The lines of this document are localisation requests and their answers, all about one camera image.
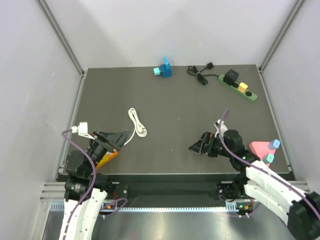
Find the orange power strip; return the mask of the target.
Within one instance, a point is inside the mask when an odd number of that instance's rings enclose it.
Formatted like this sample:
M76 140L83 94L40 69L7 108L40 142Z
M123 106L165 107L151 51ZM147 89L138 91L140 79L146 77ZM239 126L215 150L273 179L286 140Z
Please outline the orange power strip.
M100 169L102 166L104 166L105 164L107 164L110 160L112 160L113 158L115 158L117 155L119 154L118 151L115 151L113 153L111 152L107 152L103 158L101 159L101 161L97 164L97 166L95 167L96 170Z

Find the pink triangular socket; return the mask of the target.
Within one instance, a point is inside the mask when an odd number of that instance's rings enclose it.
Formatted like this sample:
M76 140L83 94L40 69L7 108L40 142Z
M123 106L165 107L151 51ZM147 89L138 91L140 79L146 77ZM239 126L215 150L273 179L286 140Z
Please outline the pink triangular socket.
M249 149L260 158L261 161L264 162L264 156L267 154L273 154L275 156L275 150L270 150L268 148L269 142L268 141L253 141L248 146Z

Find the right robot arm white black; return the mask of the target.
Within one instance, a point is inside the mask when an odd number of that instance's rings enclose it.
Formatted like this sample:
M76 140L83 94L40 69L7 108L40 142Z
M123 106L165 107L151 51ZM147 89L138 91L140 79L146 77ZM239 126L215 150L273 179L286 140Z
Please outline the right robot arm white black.
M230 199L253 198L276 214L296 240L320 238L320 195L303 191L273 172L247 149L236 130L205 131L189 150L211 158L223 156L239 172Z

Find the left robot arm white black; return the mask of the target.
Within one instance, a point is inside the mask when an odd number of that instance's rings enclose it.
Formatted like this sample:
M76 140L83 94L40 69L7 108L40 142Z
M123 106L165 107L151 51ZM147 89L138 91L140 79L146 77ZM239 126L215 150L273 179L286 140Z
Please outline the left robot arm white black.
M61 133L76 150L66 157L68 179L64 185L64 216L59 239L90 240L102 204L115 189L111 178L98 173L97 169L119 153L131 132L85 132L82 136L89 139L87 149L74 143L67 133L79 134L80 131L73 126Z

